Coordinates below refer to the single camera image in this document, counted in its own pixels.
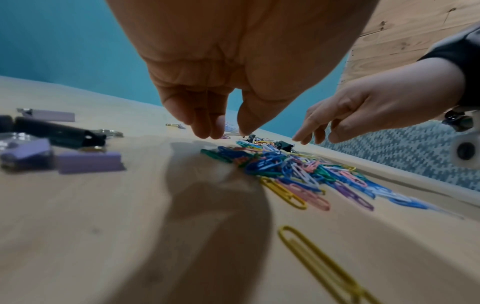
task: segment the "patterned fabric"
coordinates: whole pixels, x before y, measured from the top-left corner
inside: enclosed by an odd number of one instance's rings
[[[450,163],[450,142],[457,135],[452,127],[428,121],[413,127],[369,133],[339,144],[325,140],[320,146],[480,191],[480,170],[459,168]]]

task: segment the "wooden wall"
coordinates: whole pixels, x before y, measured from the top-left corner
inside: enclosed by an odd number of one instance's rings
[[[355,42],[346,82],[415,62],[435,42],[480,21],[480,0],[380,0]]]

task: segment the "teal wall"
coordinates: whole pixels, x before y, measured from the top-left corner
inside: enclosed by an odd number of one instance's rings
[[[293,135],[307,108],[335,92],[344,66],[264,128]],[[0,0],[0,75],[160,104],[145,64],[102,0]],[[241,101],[234,91],[228,109]]]

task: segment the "table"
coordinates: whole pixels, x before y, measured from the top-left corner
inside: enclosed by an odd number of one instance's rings
[[[110,139],[126,171],[0,172],[0,303],[337,303],[277,235],[301,231],[382,303],[474,303],[480,288],[477,192],[314,145],[300,151],[462,215],[401,207],[369,212],[327,190],[331,210],[299,210],[163,108],[0,77],[0,113],[75,112]],[[289,141],[259,130],[258,136]]]

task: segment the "human hand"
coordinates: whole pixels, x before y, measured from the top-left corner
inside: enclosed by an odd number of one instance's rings
[[[107,0],[162,104],[201,137],[224,133],[242,89],[242,134],[274,118],[341,60],[378,0]]]
[[[383,129],[403,128],[435,118],[462,97],[465,78],[453,63],[429,58],[351,81],[307,110],[294,141],[339,143]]]

